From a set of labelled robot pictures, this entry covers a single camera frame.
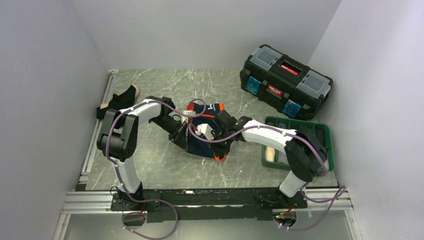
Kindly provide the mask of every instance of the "black toolbox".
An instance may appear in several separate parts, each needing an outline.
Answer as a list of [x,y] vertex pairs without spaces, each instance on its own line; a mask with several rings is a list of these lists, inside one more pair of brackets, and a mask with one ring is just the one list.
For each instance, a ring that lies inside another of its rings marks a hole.
[[244,63],[241,88],[289,118],[310,120],[329,96],[333,80],[261,45]]

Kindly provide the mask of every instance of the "folded cloth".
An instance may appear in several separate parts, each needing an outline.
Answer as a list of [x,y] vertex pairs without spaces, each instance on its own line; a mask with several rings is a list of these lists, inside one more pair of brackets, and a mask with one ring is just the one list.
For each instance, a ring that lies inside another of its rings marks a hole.
[[109,104],[105,108],[97,108],[97,119],[104,119],[106,111],[109,109],[121,110],[127,109],[134,105],[136,100],[136,88],[131,85],[129,88],[121,93],[120,95],[113,94],[112,99],[109,101]]
[[[203,110],[203,105],[191,103],[187,106],[187,110],[192,110],[196,114],[200,114]],[[224,110],[224,105],[221,102],[208,104],[206,111],[201,116],[190,117],[188,123],[196,127],[200,124],[209,124],[213,130],[219,130],[218,126],[214,123],[214,117],[222,110]],[[214,151],[209,147],[209,143],[198,140],[190,132],[187,133],[187,152],[201,157],[214,158]]]

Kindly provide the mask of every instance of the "gray marble surface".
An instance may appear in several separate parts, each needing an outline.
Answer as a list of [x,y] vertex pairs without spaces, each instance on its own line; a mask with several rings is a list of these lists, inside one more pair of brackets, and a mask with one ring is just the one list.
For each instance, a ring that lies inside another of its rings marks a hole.
[[[236,119],[248,116],[264,122],[267,116],[285,117],[265,102],[240,88],[240,69],[138,69],[120,70],[113,93],[120,94],[131,84],[140,88],[140,103],[147,96],[169,97],[178,110],[193,98],[207,104],[222,102]],[[184,152],[168,141],[168,133],[154,123],[138,130],[133,155],[138,177],[145,189],[255,188],[276,187],[286,170],[261,164],[261,145],[234,142],[228,158],[219,162]],[[87,190],[108,190],[118,180],[111,164],[97,150],[86,186]],[[334,173],[316,178],[311,187],[334,187]]]

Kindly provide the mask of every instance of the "plastic crate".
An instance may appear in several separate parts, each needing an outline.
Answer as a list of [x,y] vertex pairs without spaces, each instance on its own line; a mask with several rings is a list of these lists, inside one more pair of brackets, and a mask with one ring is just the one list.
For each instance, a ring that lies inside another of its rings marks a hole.
[[[265,123],[272,122],[277,126],[278,124],[286,124],[287,129],[299,129],[300,127],[307,127],[311,129],[315,133],[315,127],[321,127],[325,131],[325,150],[328,153],[328,171],[333,172],[336,169],[335,161],[334,161],[334,153],[333,153],[333,142],[331,139],[330,128],[321,123],[314,123],[309,121],[295,120],[289,118],[282,118],[277,116],[268,116],[265,118]],[[288,164],[277,162],[278,153],[275,153],[274,162],[270,162],[265,160],[265,146],[262,146],[262,165],[267,168],[273,169],[282,169],[282,170],[290,170],[290,166]]]

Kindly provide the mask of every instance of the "navy blue cloth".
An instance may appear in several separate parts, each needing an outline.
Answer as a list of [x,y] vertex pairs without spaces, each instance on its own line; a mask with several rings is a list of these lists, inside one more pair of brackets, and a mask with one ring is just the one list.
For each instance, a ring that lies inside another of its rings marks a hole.
[[[222,103],[213,103],[206,106],[206,111],[199,117],[190,117],[188,123],[198,126],[200,124],[209,124],[209,126],[218,130],[217,125],[214,123],[214,117],[224,109]],[[193,110],[199,114],[203,110],[203,105],[191,103],[187,106],[187,110]],[[203,142],[195,138],[188,132],[187,134],[187,152],[201,157],[214,158],[214,151],[209,147],[209,143]]]

